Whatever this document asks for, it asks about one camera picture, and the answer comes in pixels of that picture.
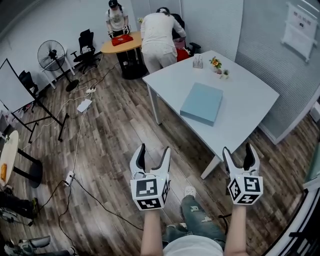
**black chair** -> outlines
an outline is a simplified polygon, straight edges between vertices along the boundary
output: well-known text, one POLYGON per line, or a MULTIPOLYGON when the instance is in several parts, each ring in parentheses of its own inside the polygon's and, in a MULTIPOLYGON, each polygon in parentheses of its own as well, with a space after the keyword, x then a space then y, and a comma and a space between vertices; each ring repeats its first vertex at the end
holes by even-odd
MULTIPOLYGON (((21 74, 19 75, 19 80, 20 82, 24 85, 24 87, 28 88, 32 94, 40 100, 41 98, 46 97, 45 92, 40 91, 38 94, 37 92, 39 91, 38 86, 34 83, 32 80, 30 72, 22 71, 21 74)), ((36 101, 32 103, 32 108, 31 112, 34 112, 34 107, 36 105, 36 101)))
MULTIPOLYGON (((182 20, 180 15, 176 13, 172 13, 171 15, 175 18, 177 22, 179 22, 180 26, 183 29, 185 29, 185 22, 182 20)), ((180 35, 174 29, 172 29, 172 39, 178 39, 178 38, 180 38, 180 35)), ((191 42, 190 45, 192 46, 192 49, 188 48, 187 46, 185 46, 185 48, 190 50, 191 56, 194 56, 196 51, 200 49, 201 46, 199 44, 196 44, 195 42, 191 42)))
POLYGON ((86 69, 89 66, 98 67, 96 64, 96 61, 100 61, 99 58, 95 58, 94 54, 96 51, 96 48, 93 46, 94 43, 94 33, 90 32, 90 29, 87 29, 83 32, 81 32, 79 37, 79 44, 80 44, 80 54, 79 56, 76 55, 76 52, 71 53, 74 55, 75 59, 74 62, 82 62, 82 66, 79 68, 79 71, 84 74, 86 69), (88 47, 90 51, 83 53, 83 48, 88 47))

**red bag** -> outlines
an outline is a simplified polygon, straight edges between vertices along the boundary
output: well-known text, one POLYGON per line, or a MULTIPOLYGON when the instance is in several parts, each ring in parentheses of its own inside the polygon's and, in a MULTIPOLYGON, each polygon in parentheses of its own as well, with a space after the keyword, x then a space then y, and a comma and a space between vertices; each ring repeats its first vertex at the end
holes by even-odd
POLYGON ((113 46, 118 46, 118 45, 124 44, 126 42, 130 42, 132 40, 133 40, 133 37, 131 37, 128 34, 123 34, 121 36, 117 36, 115 38, 112 38, 111 42, 112 42, 113 46))
POLYGON ((185 49, 176 49, 176 53, 178 54, 178 56, 176 57, 177 62, 181 62, 190 58, 188 52, 185 49))

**black table base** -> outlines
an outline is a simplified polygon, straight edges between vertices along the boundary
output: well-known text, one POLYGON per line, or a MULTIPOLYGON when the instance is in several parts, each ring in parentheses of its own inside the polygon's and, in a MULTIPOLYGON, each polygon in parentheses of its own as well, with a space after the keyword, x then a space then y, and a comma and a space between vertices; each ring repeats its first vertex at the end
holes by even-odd
POLYGON ((25 178, 27 178, 30 181, 31 187, 34 189, 39 187, 42 176, 43 176, 43 166, 41 161, 34 159, 32 156, 28 155, 27 153, 23 152, 21 149, 18 148, 18 153, 25 157, 26 159, 30 160, 32 162, 32 165, 29 169, 29 173, 20 170, 17 167, 13 167, 13 171, 25 178))
POLYGON ((123 60, 121 60, 118 56, 119 64, 122 70, 122 77, 127 80, 139 79, 142 78, 147 72, 147 68, 142 61, 140 48, 136 48, 136 55, 138 58, 138 62, 134 61, 134 63, 129 63, 128 65, 123 64, 123 60))

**small round table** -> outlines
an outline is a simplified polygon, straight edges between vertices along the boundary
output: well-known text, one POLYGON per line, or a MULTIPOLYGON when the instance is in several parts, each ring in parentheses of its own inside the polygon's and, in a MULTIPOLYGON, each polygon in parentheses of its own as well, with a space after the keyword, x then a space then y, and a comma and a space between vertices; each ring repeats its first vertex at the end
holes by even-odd
POLYGON ((117 54, 119 64, 122 70, 122 77, 124 79, 132 80, 142 78, 147 73, 147 68, 144 65, 141 57, 140 47, 142 45, 141 33, 140 31, 131 32, 129 34, 133 38, 132 41, 125 42, 116 46, 112 45, 111 40, 107 41, 101 47, 101 52, 104 54, 117 54), (138 57, 138 63, 134 63, 134 65, 124 66, 122 61, 119 59, 119 53, 127 52, 130 50, 136 51, 136 55, 138 57))
POLYGON ((29 179, 30 185, 33 188, 37 188, 42 180, 43 175, 43 166, 41 161, 34 159, 27 153, 23 152, 21 149, 18 148, 19 143, 19 134, 15 130, 9 135, 9 140, 4 144, 3 150, 1 152, 0 158, 0 168, 3 164, 6 164, 6 176, 5 181, 0 179, 0 184, 4 187, 7 185, 12 171, 15 173, 29 179), (19 153, 21 156, 25 157, 26 159, 32 161, 32 165, 29 169, 29 173, 20 170, 19 168, 15 167, 15 159, 16 155, 19 153))

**person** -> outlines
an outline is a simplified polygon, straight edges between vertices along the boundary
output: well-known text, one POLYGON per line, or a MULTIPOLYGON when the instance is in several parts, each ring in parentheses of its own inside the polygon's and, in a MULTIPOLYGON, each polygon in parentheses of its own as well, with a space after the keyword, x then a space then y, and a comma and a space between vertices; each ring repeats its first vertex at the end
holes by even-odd
MULTIPOLYGON (((105 22, 108 28, 108 34, 111 38, 123 35, 124 28, 127 28, 129 33, 129 15, 127 9, 118 3, 118 0, 109 1, 110 9, 105 13, 105 22)), ((128 52, 117 53, 118 59, 124 66, 128 65, 128 59, 132 62, 136 61, 135 50, 128 52)))
POLYGON ((12 194, 0 191, 0 208, 8 208, 25 218, 33 220, 38 214, 38 200, 37 198, 33 198, 32 201, 22 200, 12 194))
POLYGON ((185 30, 166 7, 147 15, 141 24, 142 54, 149 73, 156 72, 177 62, 177 50, 173 41, 173 29, 183 40, 185 30))
POLYGON ((195 197, 196 189, 186 187, 181 202, 185 225, 169 225, 163 236, 159 210, 145 212, 142 256, 247 256, 246 207, 233 206, 226 237, 195 197))

